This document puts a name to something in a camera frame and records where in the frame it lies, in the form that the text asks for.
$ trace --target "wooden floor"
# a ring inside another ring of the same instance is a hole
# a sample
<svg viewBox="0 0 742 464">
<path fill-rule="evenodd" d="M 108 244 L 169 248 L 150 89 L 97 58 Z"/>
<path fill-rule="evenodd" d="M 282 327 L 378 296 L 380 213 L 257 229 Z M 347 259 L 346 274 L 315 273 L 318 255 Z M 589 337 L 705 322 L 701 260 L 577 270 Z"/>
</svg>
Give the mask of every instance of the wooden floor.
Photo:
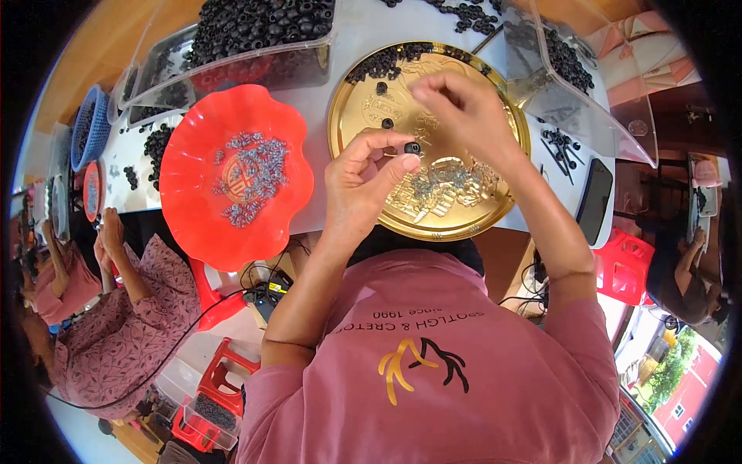
<svg viewBox="0 0 742 464">
<path fill-rule="evenodd" d="M 62 53 L 42 96 L 34 130 L 51 134 L 55 122 L 67 124 L 92 85 L 98 83 L 105 91 L 111 90 L 137 50 L 136 58 L 141 62 L 157 41 L 197 22 L 202 3 L 203 0 L 101 0 Z M 537 3 L 542 14 L 557 20 L 574 12 L 575 5 L 582 3 L 592 4 L 613 21 L 646 9 L 646 0 L 539 0 Z M 594 30 L 600 20 L 589 16 L 583 24 L 569 22 L 585 33 Z"/>
</svg>

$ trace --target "hand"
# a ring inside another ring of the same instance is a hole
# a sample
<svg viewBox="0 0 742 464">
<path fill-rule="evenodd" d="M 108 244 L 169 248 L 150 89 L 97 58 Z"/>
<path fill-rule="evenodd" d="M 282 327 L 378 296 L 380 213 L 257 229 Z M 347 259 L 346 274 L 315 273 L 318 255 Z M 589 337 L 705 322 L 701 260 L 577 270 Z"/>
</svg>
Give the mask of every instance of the hand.
<svg viewBox="0 0 742 464">
<path fill-rule="evenodd" d="M 48 219 L 42 224 L 42 235 L 44 235 L 47 242 L 54 239 L 54 227 Z"/>
<path fill-rule="evenodd" d="M 124 225 L 116 208 L 106 208 L 103 212 L 102 225 L 98 228 L 98 240 L 110 257 L 123 250 Z"/>
<path fill-rule="evenodd" d="M 107 251 L 105 251 L 103 241 L 100 237 L 100 229 L 98 230 L 98 237 L 95 239 L 95 244 L 93 245 L 93 251 L 95 252 L 95 259 L 98 261 L 98 266 L 100 266 L 100 272 L 106 275 L 113 274 L 111 256 Z"/>
<path fill-rule="evenodd" d="M 420 158 L 404 153 L 415 137 L 384 129 L 366 128 L 325 169 L 327 218 L 323 238 L 352 252 L 371 233 L 387 195 L 408 172 L 420 170 Z M 385 157 L 393 147 L 396 157 Z"/>
<path fill-rule="evenodd" d="M 410 92 L 475 158 L 496 172 L 505 174 L 514 160 L 525 159 L 492 85 L 442 71 L 423 76 L 410 85 Z"/>
<path fill-rule="evenodd" d="M 706 231 L 700 226 L 696 227 L 695 233 L 693 234 L 693 246 L 701 248 L 706 244 Z"/>
</svg>

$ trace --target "tree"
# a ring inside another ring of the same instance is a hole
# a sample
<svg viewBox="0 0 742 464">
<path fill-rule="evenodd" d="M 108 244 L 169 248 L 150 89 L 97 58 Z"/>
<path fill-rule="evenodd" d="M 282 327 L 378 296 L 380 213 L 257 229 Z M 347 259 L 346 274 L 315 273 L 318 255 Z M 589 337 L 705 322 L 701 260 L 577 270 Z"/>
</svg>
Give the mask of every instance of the tree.
<svg viewBox="0 0 742 464">
<path fill-rule="evenodd" d="M 683 372 L 690 367 L 696 353 L 698 343 L 696 332 L 685 329 L 677 338 L 677 343 L 670 349 L 665 359 L 654 369 L 649 377 L 652 395 L 643 406 L 647 414 L 652 414 L 670 400 L 675 388 L 683 377 Z"/>
</svg>

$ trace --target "blue plastic basket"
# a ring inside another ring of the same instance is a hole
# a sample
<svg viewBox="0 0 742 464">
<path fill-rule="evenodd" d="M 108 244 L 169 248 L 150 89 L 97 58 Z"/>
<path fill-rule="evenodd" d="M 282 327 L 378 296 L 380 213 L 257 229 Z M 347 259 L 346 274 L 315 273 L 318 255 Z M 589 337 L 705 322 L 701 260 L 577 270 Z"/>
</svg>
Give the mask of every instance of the blue plastic basket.
<svg viewBox="0 0 742 464">
<path fill-rule="evenodd" d="M 108 134 L 111 132 L 111 124 L 108 124 L 108 95 L 101 90 L 100 85 L 95 84 L 89 91 L 88 95 L 80 105 L 75 119 L 75 127 L 72 130 L 72 149 L 70 150 L 70 164 L 72 170 L 80 172 L 90 161 L 97 160 L 105 144 L 108 141 Z M 80 123 L 91 117 L 91 127 L 88 131 L 88 140 L 85 142 L 85 149 L 79 150 Z"/>
</svg>

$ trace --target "red plate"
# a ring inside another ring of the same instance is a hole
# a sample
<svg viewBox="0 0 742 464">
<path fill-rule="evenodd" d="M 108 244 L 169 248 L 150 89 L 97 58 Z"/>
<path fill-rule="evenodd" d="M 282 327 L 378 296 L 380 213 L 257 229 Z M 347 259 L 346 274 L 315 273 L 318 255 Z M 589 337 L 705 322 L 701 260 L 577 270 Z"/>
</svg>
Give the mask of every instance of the red plate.
<svg viewBox="0 0 742 464">
<path fill-rule="evenodd" d="M 88 199 L 91 198 L 90 187 L 95 188 L 91 203 L 88 205 Z M 100 176 L 98 174 L 98 163 L 95 161 L 88 164 L 85 170 L 85 179 L 82 184 L 82 204 L 85 208 L 85 216 L 90 222 L 95 220 L 100 208 Z"/>
<path fill-rule="evenodd" d="M 236 201 L 243 203 L 240 193 L 251 178 L 242 174 L 230 182 L 226 195 L 212 191 L 237 160 L 237 149 L 226 144 L 240 132 L 262 132 L 266 139 L 285 141 L 289 150 L 283 168 L 288 185 L 279 186 L 275 197 L 242 229 L 232 226 L 222 211 Z M 305 137 L 306 124 L 299 112 L 273 100 L 259 85 L 239 85 L 196 103 L 173 131 L 160 167 L 162 214 L 183 251 L 225 272 L 278 255 L 289 241 L 291 218 L 309 202 L 314 189 L 312 169 L 301 152 Z M 218 149 L 225 156 L 215 165 Z"/>
</svg>

